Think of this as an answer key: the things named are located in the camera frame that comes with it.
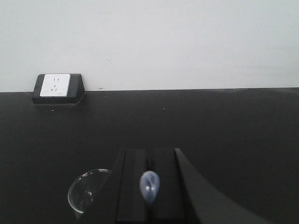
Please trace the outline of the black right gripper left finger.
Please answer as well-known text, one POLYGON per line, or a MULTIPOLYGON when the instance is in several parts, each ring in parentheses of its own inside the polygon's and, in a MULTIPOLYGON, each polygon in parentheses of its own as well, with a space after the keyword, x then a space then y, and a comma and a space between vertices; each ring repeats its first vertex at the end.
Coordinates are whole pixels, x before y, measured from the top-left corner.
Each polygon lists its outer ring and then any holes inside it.
POLYGON ((77 223, 147 223, 147 208, 139 189, 139 181, 146 168, 145 150, 121 150, 112 173, 77 223))

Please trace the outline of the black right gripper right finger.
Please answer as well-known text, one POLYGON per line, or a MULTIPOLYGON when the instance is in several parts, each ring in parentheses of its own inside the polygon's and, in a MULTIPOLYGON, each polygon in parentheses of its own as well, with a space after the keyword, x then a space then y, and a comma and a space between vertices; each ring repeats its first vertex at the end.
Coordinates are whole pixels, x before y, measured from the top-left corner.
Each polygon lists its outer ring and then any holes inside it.
POLYGON ((156 148, 150 167, 160 178, 153 224, 267 224, 209 183, 179 148, 156 148))

